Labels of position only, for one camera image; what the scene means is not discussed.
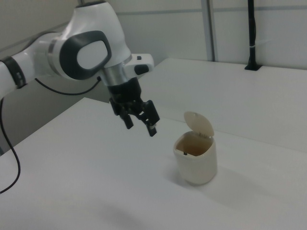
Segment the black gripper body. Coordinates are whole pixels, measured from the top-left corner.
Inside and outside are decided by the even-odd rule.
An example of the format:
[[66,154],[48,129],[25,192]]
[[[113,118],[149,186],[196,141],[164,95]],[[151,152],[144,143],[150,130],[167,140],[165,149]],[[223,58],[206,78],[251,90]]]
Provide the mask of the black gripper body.
[[115,115],[139,115],[142,112],[141,87],[137,78],[127,82],[107,87],[110,93],[110,103]]

